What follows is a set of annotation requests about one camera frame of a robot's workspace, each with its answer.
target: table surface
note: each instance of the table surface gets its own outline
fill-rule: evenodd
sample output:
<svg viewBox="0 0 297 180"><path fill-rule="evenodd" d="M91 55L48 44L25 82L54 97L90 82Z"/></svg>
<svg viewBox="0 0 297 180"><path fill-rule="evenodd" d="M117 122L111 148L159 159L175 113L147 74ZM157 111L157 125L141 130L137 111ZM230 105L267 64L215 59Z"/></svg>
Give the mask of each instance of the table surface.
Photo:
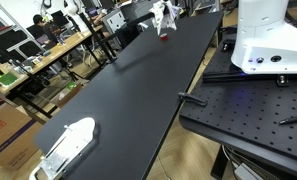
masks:
<svg viewBox="0 0 297 180"><path fill-rule="evenodd" d="M94 28L95 31L99 31L103 26L97 26ZM51 54L43 57L42 61L38 63L32 71L32 74L38 73L40 70L44 69L45 67L49 66L49 64L53 63L56 61L59 57L61 57L63 54L67 53L71 49L75 48L77 45L79 45L81 42L83 42L85 39L87 39L89 36L91 36L91 32L87 31L84 33L75 33L69 38L65 40L65 45L57 45L53 48L50 49ZM10 92L12 89L16 88L19 86L21 83L29 79L29 77L25 75L21 75L20 78L18 78L17 81L14 83L10 84L7 87L0 86L0 92L2 94L7 94Z"/></svg>
<svg viewBox="0 0 297 180"><path fill-rule="evenodd" d="M236 72L232 52L218 49L204 73ZM297 176L297 123L278 122L297 116L297 80L277 87L275 80L203 83L192 94L207 107L185 103L180 122L188 130Z"/></svg>
<svg viewBox="0 0 297 180"><path fill-rule="evenodd" d="M64 125L93 117L99 126L94 147L65 179L148 175L181 104L178 92L188 89L221 19L221 12L181 19L167 41L156 29L143 32L45 124L35 136L45 153Z"/></svg>

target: black table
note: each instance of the black table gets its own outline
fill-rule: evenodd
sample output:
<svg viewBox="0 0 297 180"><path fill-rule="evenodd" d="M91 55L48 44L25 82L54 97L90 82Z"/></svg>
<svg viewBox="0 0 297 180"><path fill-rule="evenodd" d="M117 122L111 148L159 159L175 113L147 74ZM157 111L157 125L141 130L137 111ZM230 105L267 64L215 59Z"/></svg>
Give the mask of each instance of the black table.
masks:
<svg viewBox="0 0 297 180"><path fill-rule="evenodd" d="M199 68L222 13L179 20L161 41L156 29L136 38L56 116L35 140L48 152L64 125L93 117L97 145L67 179L144 179Z"/></svg>
<svg viewBox="0 0 297 180"><path fill-rule="evenodd" d="M231 64L231 55L218 49L204 73L239 71ZM184 128L297 177L297 123L278 125L297 116L297 80L290 80L289 87L277 87L275 80L204 83L200 79L192 94L207 99L208 105L185 103L180 112Z"/></svg>

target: floor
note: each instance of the floor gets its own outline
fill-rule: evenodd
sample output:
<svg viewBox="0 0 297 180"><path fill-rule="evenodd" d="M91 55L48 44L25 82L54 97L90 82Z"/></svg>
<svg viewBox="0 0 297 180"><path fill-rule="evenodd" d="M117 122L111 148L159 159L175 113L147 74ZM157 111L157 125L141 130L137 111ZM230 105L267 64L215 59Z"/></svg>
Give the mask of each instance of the floor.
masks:
<svg viewBox="0 0 297 180"><path fill-rule="evenodd" d="M297 17L297 9L291 10L290 12ZM235 24L236 16L237 11L225 16L224 25ZM199 68L191 87L193 87L199 79L214 51L214 48L209 48L204 63ZM75 71L81 75L87 74L89 70L90 69L84 64L79 64L75 67ZM211 180L213 178L210 176L210 171L219 148L220 145L218 143L183 129L178 121L178 117L176 117L147 179ZM17 171L0 167L0 180L28 179L30 172L40 162L41 155L41 151L36 152L34 156ZM234 179L230 166L226 168L224 179Z"/></svg>

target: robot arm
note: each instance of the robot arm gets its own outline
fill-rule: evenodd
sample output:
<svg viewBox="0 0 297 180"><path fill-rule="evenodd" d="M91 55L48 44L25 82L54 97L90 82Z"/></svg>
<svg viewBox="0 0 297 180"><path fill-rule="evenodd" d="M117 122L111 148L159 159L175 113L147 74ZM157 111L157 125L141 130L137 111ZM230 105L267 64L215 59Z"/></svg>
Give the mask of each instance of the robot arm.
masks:
<svg viewBox="0 0 297 180"><path fill-rule="evenodd" d="M231 58L247 74L297 74L297 28L285 22L289 0L239 0Z"/></svg>

